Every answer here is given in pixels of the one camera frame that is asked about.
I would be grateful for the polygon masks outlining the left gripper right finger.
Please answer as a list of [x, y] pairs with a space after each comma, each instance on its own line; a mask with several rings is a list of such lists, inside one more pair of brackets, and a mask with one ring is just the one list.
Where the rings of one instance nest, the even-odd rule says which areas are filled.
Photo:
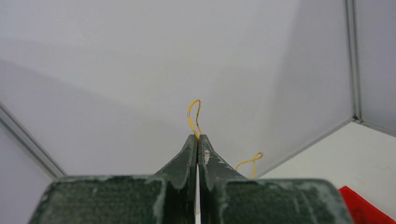
[[198, 141], [201, 222], [204, 224], [351, 224], [338, 190], [324, 179], [248, 179]]

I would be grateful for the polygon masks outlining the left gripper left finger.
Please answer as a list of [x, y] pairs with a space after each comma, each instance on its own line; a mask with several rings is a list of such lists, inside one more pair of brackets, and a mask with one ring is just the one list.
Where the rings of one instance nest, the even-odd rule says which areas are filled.
[[151, 175], [83, 175], [54, 180], [31, 224], [193, 224], [198, 141]]

